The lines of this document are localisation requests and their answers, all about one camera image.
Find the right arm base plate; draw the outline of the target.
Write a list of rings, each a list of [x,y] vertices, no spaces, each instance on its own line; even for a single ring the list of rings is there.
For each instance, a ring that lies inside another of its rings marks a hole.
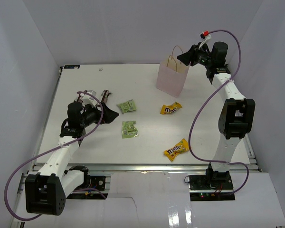
[[[206,175],[187,175],[184,183],[190,189],[191,202],[202,201],[234,201],[234,187],[232,178],[229,176],[226,181],[210,183]]]

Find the green snack packet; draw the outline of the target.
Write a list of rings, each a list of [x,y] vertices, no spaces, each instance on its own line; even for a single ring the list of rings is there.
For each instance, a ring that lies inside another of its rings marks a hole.
[[[120,109],[122,114],[127,113],[127,112],[134,112],[137,110],[133,99],[128,100],[126,102],[119,103],[117,104],[117,107]]]
[[[122,122],[122,138],[138,137],[138,130],[135,127],[136,121],[123,121]]]

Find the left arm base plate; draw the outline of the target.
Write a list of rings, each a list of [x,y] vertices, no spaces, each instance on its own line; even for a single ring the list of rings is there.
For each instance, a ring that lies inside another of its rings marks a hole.
[[[105,200],[108,196],[105,176],[87,176],[87,183],[75,188],[68,200]]]

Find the yellow candy bag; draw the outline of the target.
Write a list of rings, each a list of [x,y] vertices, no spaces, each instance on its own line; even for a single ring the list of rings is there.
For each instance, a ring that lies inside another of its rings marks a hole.
[[[178,102],[174,102],[171,105],[163,105],[160,114],[172,114],[182,108],[182,105]]]
[[[178,155],[187,151],[189,151],[189,143],[185,138],[183,138],[176,145],[168,150],[165,150],[163,153],[172,162]]]

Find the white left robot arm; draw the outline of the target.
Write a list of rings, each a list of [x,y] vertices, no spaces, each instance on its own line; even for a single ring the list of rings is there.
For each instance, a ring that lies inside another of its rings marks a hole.
[[[58,149],[53,151],[48,161],[36,173],[25,180],[26,210],[28,213],[58,216],[65,207],[67,196],[75,190],[85,190],[91,184],[84,166],[66,170],[73,154],[79,149],[86,127],[91,124],[109,124],[119,114],[109,109],[105,103],[99,107],[81,102],[67,106],[67,119],[61,126]]]

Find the yellow candy bag front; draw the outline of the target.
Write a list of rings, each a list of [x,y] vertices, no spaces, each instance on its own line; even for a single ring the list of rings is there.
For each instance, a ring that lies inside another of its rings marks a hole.
[[[189,143],[185,138],[183,138],[176,145],[168,150],[165,150],[163,153],[172,162],[178,155],[187,151],[189,151]]]

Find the brown snack bar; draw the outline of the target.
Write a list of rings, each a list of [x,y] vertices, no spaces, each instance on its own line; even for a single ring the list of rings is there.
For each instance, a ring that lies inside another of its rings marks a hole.
[[[88,99],[90,96],[87,95],[89,94],[90,92],[88,90],[84,90],[83,93],[79,93],[78,94],[78,97],[75,98],[75,102],[80,102],[80,103],[84,103],[86,99]]]
[[[101,94],[101,103],[107,104],[108,97],[112,93],[109,90],[104,90]]]

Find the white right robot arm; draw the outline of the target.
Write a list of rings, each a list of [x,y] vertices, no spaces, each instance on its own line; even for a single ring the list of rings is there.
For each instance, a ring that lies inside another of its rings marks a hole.
[[[207,78],[224,102],[218,119],[219,144],[205,174],[205,184],[212,190],[228,180],[230,162],[241,139],[251,131],[256,106],[232,81],[226,64],[227,52],[228,45],[224,42],[215,42],[212,49],[200,42],[177,56],[186,66],[203,65]]]

